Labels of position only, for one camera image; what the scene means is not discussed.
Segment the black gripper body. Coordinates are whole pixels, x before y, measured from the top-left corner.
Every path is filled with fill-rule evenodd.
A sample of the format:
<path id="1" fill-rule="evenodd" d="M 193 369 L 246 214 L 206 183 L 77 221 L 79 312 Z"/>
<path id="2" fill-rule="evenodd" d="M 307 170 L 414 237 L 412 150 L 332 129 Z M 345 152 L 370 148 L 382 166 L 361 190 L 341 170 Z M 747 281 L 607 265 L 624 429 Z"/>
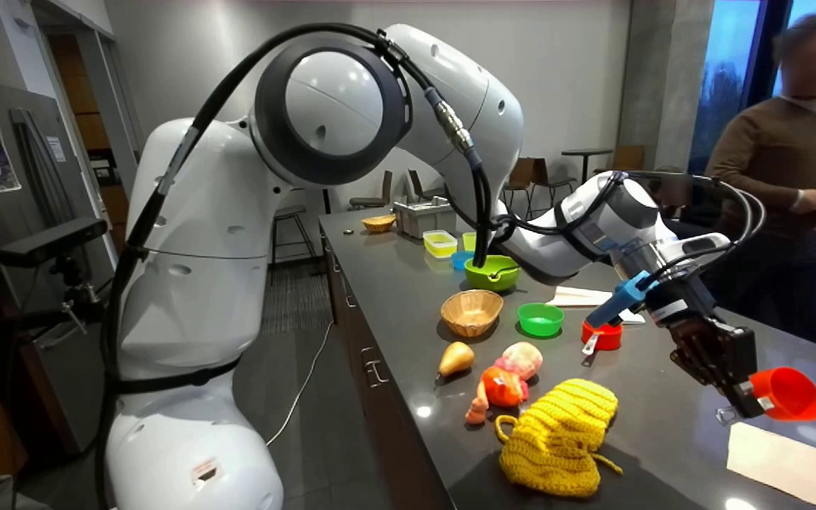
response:
<path id="1" fill-rule="evenodd" d="M 757 370 L 754 332 L 716 316 L 684 316 L 671 327 L 668 360 L 699 384 L 737 387 Z"/>

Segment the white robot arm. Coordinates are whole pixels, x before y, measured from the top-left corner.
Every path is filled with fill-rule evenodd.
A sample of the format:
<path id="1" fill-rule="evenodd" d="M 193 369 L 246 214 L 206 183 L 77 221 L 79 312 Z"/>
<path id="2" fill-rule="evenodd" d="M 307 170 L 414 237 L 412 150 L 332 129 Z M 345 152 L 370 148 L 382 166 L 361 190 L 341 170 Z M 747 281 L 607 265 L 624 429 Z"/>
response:
<path id="1" fill-rule="evenodd" d="M 283 510 L 268 444 L 233 395 L 261 327 L 271 214 L 283 191 L 352 183 L 393 150 L 434 166 L 480 254 L 508 252 L 542 284 L 596 261 L 616 265 L 624 289 L 591 320 L 650 312 L 689 377 L 757 417 L 754 333 L 723 323 L 698 284 L 733 240 L 671 233 L 627 170 L 515 214 L 502 190 L 521 129 L 525 109 L 498 77 L 404 23 L 287 29 L 246 54 L 199 112 L 149 129 L 101 332 L 117 507 Z"/>

